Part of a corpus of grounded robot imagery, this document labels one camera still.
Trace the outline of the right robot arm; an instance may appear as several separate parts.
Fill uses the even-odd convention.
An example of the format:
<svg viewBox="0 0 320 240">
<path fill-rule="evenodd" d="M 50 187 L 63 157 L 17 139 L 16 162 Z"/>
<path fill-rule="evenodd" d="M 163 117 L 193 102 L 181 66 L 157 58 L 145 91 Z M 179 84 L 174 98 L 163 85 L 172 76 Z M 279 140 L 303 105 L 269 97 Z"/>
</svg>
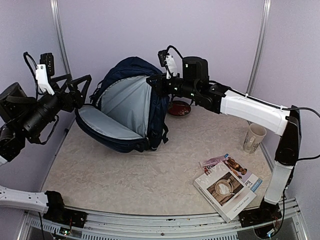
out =
<svg viewBox="0 0 320 240">
<path fill-rule="evenodd" d="M 239 221 L 242 227 L 251 227 L 276 217 L 283 218 L 285 210 L 280 209 L 279 201 L 284 200 L 295 165 L 301 160 L 300 111 L 303 108 L 274 105 L 210 80 L 208 62 L 201 57 L 183 57 L 182 75 L 177 73 L 174 57 L 167 50 L 159 51 L 158 58 L 166 73 L 147 79 L 158 95 L 190 99 L 208 111 L 244 119 L 280 136 L 271 180 L 260 206 L 242 211 Z"/>
</svg>

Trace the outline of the pink magazine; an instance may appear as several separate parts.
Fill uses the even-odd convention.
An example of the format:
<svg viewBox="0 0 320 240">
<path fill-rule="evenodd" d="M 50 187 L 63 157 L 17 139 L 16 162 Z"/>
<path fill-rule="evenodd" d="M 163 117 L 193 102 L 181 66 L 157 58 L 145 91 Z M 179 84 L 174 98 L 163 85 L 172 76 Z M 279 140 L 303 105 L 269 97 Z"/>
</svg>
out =
<svg viewBox="0 0 320 240">
<path fill-rule="evenodd" d="M 225 160 L 225 157 L 222 156 L 218 156 L 218 157 L 213 157 L 204 161 L 200 161 L 199 165 L 202 169 L 202 171 L 204 173 L 206 173 L 208 170 L 210 170 L 211 168 L 213 168 L 215 165 L 217 165 L 218 163 L 222 162 Z"/>
</svg>

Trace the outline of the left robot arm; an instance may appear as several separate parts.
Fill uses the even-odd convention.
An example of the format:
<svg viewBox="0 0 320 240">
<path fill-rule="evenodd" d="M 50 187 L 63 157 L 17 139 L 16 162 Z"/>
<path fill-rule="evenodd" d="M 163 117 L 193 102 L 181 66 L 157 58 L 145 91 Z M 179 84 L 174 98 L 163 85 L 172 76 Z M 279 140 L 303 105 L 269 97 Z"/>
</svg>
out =
<svg viewBox="0 0 320 240">
<path fill-rule="evenodd" d="M 25 147 L 26 142 L 45 145 L 41 132 L 48 124 L 59 122 L 58 113 L 71 113 L 80 109 L 86 100 L 91 76 L 73 80 L 70 74 L 49 80 L 53 93 L 46 92 L 40 99 L 28 97 L 15 82 L 0 95 L 0 116 L 4 125 L 0 128 L 0 163 L 11 162 Z M 57 191 L 28 192 L 1 186 L 0 205 L 41 213 L 43 218 L 70 227 L 83 228 L 87 219 L 84 211 L 65 207 L 62 195 Z"/>
</svg>

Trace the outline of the white coffee cover book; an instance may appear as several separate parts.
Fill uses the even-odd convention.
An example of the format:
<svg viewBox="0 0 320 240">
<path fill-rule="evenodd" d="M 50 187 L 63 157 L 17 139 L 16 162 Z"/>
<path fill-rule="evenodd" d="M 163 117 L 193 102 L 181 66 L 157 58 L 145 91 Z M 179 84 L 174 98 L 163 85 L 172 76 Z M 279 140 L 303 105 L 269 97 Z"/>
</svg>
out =
<svg viewBox="0 0 320 240">
<path fill-rule="evenodd" d="M 226 223 L 237 217 L 257 196 L 223 162 L 196 178 L 193 185 Z"/>
</svg>

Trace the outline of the navy blue backpack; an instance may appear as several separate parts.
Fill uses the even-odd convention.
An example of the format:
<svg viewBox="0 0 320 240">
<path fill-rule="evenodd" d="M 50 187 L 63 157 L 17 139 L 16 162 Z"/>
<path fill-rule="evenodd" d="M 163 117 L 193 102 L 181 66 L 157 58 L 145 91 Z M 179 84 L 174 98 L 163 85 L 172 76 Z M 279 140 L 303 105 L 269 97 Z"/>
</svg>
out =
<svg viewBox="0 0 320 240">
<path fill-rule="evenodd" d="M 99 82 L 90 103 L 75 110 L 77 125 L 119 153 L 157 150 L 169 140 L 165 118 L 170 101 L 147 82 L 158 75 L 162 71 L 140 57 L 123 59 Z"/>
</svg>

